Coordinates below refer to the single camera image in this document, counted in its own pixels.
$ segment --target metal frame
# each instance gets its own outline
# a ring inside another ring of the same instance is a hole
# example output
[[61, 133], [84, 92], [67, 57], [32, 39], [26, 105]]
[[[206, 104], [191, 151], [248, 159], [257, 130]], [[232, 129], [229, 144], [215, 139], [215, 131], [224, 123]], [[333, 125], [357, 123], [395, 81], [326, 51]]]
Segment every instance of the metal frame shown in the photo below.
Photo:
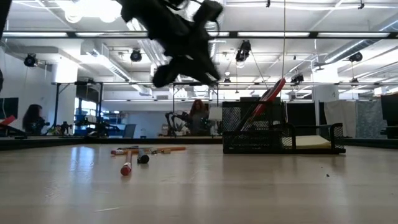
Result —
[[[103, 85], [153, 85], [151, 82], [101, 82]], [[52, 83], [53, 85], [61, 84], [75, 84], [75, 83]], [[257, 86], [272, 86], [275, 85], [276, 82], [218, 82], [218, 86], [228, 86], [228, 85], [257, 85]], [[200, 82], [174, 82], [170, 84], [172, 85], [201, 85]], [[310, 85], [338, 85], [338, 86], [361, 86], [361, 85], [371, 85], [371, 86], [389, 86], [389, 85], [398, 85], [398, 82], [335, 82], [335, 83], [315, 83], [315, 82], [302, 82], [302, 83], [286, 83], [286, 86], [310, 86]]]
[[[101, 110], [102, 110], [102, 100], [103, 100], [103, 92], [104, 92], [104, 83], [102, 82], [93, 82], [93, 83], [52, 83], [53, 85], [56, 85], [56, 92], [55, 92], [55, 112], [54, 112], [54, 124], [53, 127], [57, 125], [57, 119], [58, 119], [58, 102], [59, 102], [59, 96], [62, 93], [63, 90], [65, 90], [69, 85], [100, 85], [99, 89], [99, 99], [98, 99], [98, 109], [96, 112], [96, 117], [97, 120], [99, 121], [101, 119]], [[60, 90], [61, 85], [66, 85], [62, 90]], [[79, 98], [79, 112], [81, 114], [81, 99]]]
[[[220, 31], [209, 32], [215, 39], [398, 39], [398, 32], [344, 31]], [[148, 39], [145, 31], [5, 31], [9, 39]]]
[[[195, 85], [202, 85], [202, 84], [199, 83], [199, 82], [175, 82], [172, 85], [173, 85], [173, 113], [174, 113], [175, 112], [175, 97], [174, 97], [174, 95], [179, 91], [179, 90], [177, 90], [177, 92], [174, 93], [175, 86], [176, 85], [191, 85], [191, 86], [195, 86]], [[216, 102], [217, 102], [217, 106], [219, 106], [219, 99], [218, 99], [219, 84], [217, 83], [217, 85], [215, 85], [215, 87], [217, 87], [217, 92], [216, 92], [217, 100], [216, 100]]]

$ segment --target ventilation duct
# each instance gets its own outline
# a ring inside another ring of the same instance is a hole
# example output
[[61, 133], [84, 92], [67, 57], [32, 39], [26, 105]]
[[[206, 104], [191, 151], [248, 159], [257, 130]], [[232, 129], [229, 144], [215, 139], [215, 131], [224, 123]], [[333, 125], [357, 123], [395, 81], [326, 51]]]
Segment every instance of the ventilation duct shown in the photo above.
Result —
[[[125, 82], [138, 82], [137, 80], [133, 80], [132, 78], [130, 78], [129, 73], [125, 71], [122, 67], [120, 67], [118, 63], [110, 59], [109, 49], [107, 48], [107, 46], [102, 44], [100, 51], [97, 51], [94, 48], [94, 46], [95, 45], [92, 41], [84, 41], [84, 43], [82, 43], [81, 45], [81, 53], [90, 54], [94, 56], [95, 58], [97, 58], [98, 63], [105, 66], [110, 72], [112, 72], [114, 75], [118, 76], [119, 78], [122, 78]], [[152, 90], [150, 88], [139, 85], [131, 85], [131, 86], [135, 88], [137, 91], [139, 91], [141, 96], [152, 95]]]
[[[397, 32], [397, 30], [398, 30], [397, 16], [394, 16], [392, 19], [388, 19], [388, 20], [384, 21], [378, 27], [379, 28], [375, 29], [375, 30], [379, 31], [379, 32]], [[350, 43], [340, 47], [336, 51], [328, 54], [324, 59], [325, 63], [336, 63], [340, 60], [348, 58], [349, 56], [355, 54], [356, 52], [359, 52], [359, 51], [365, 49], [366, 47], [369, 47], [369, 46], [379, 42], [380, 40], [381, 39], [351, 41]]]

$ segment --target person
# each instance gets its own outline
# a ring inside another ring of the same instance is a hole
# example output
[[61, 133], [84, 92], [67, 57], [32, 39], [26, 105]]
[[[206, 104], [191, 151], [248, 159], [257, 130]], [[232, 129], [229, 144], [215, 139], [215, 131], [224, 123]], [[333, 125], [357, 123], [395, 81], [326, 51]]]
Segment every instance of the person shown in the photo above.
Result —
[[203, 128], [202, 121], [208, 117], [209, 113], [202, 100], [195, 100], [189, 113], [190, 121], [192, 126], [190, 132], [192, 135], [204, 135], [206, 130]]
[[40, 105], [30, 105], [22, 120], [22, 128], [27, 134], [40, 135], [45, 121], [42, 118], [42, 109]]

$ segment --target ceiling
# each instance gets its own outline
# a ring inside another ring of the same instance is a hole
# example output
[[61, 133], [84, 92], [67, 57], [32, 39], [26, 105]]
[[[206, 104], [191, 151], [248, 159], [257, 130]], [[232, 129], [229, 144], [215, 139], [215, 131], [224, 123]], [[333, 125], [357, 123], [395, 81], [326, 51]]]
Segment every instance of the ceiling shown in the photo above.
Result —
[[[78, 31], [128, 31], [130, 30], [124, 21], [118, 17], [114, 22], [103, 22], [98, 17], [83, 17], [77, 23], [68, 22], [65, 18], [65, 10], [60, 9], [57, 1], [41, 0], [13, 0], [9, 13], [9, 30], [78, 30]], [[284, 10], [283, 0], [272, 0], [270, 8], [265, 7], [265, 1], [256, 0], [226, 0], [224, 16], [221, 21], [221, 30], [321, 30], [321, 31], [375, 31], [388, 19], [398, 21], [398, 1], [396, 0], [364, 0], [366, 6], [362, 10], [357, 9], [360, 0], [286, 0]], [[93, 11], [103, 11], [97, 8], [100, 4], [92, 4]], [[108, 6], [108, 13], [118, 15], [117, 6]], [[58, 47], [80, 61], [84, 65], [79, 69], [79, 76], [93, 77], [96, 81], [120, 82], [106, 67], [94, 62], [89, 62], [86, 55], [81, 55], [80, 45], [84, 40], [12, 40], [10, 44], [18, 46], [51, 46]], [[303, 60], [308, 60], [314, 55], [327, 55], [340, 47], [352, 42], [352, 40], [282, 40], [282, 39], [251, 39], [252, 55], [246, 60], [243, 68], [236, 68], [234, 55], [242, 42], [241, 39], [219, 39], [216, 44], [215, 63], [222, 75], [229, 72], [231, 77], [237, 77], [238, 82], [260, 82], [264, 80], [275, 82], [282, 75], [290, 78], [294, 72], [289, 73]], [[143, 43], [132, 39], [96, 39], [93, 43], [99, 47], [103, 44], [109, 49], [109, 58], [115, 64], [128, 72], [129, 76], [140, 82], [151, 80], [151, 64], [154, 62], [146, 55]], [[373, 58], [383, 52], [396, 47], [396, 40], [382, 40], [370, 47], [361, 50], [363, 61]], [[142, 49], [142, 61], [131, 62], [129, 55], [133, 49]], [[360, 63], [354, 70], [350, 69], [349, 62], [340, 61], [333, 66], [337, 67], [339, 79], [348, 81], [353, 76], [366, 72], [377, 71], [385, 65], [397, 61], [396, 50], [388, 54], [376, 57], [366, 63]], [[306, 81], [312, 80], [310, 63], [299, 67]], [[374, 82], [383, 78], [394, 77], [398, 74], [398, 67], [368, 76], [362, 82]], [[126, 91], [129, 86], [112, 86], [110, 91]]]

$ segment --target cable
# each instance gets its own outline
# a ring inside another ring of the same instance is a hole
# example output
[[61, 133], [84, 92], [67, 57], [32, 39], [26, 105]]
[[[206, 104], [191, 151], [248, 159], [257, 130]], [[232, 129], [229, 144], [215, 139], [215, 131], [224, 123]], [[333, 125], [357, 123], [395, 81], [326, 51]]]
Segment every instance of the cable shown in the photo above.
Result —
[[27, 4], [27, 3], [19, 2], [19, 1], [13, 1], [12, 3], [21, 4], [21, 5], [23, 5], [23, 6], [31, 7], [31, 8], [34, 8], [34, 9], [62, 9], [62, 7], [59, 7], [59, 6], [58, 6], [58, 7], [33, 6], [33, 5], [31, 5], [31, 4]]
[[284, 53], [282, 55], [282, 78], [285, 76], [285, 47], [286, 47], [286, 0], [285, 2], [285, 9], [284, 9]]
[[255, 56], [254, 56], [254, 53], [253, 53], [253, 51], [252, 51], [252, 50], [250, 50], [250, 52], [251, 52], [251, 55], [253, 56], [254, 63], [256, 63], [256, 67], [257, 67], [257, 69], [259, 70], [260, 76], [261, 76], [261, 78], [262, 78], [262, 82], [263, 82], [263, 83], [266, 83], [266, 79], [265, 79], [265, 78], [262, 76], [262, 73], [261, 73], [260, 67], [259, 67], [259, 65], [257, 64], [257, 61], [256, 61], [256, 58], [255, 58]]

